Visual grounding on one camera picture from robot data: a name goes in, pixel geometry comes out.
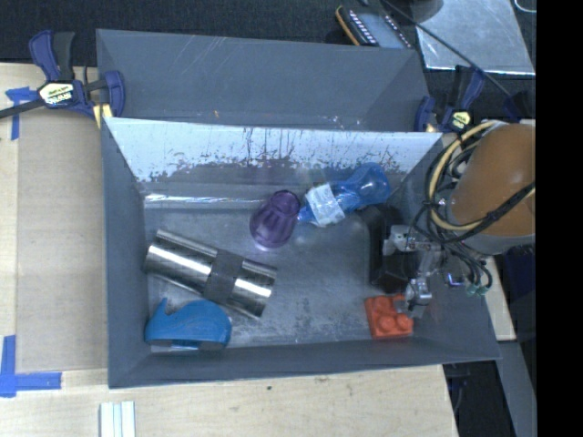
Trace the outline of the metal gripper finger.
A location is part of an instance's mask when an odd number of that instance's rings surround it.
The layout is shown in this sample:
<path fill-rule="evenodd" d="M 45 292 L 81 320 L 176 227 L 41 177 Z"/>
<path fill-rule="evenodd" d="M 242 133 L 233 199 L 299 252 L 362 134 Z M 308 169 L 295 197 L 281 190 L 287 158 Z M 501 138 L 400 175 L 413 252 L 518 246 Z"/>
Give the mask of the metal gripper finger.
<path fill-rule="evenodd" d="M 433 294 L 429 282 L 426 279 L 413 279 L 411 281 L 413 297 L 411 298 L 411 314 L 415 319 L 421 319 L 425 309 L 430 304 Z"/>
<path fill-rule="evenodd" d="M 403 292 L 394 296 L 395 309 L 404 314 L 412 314 L 415 305 L 415 290 L 411 285 L 407 285 Z"/>

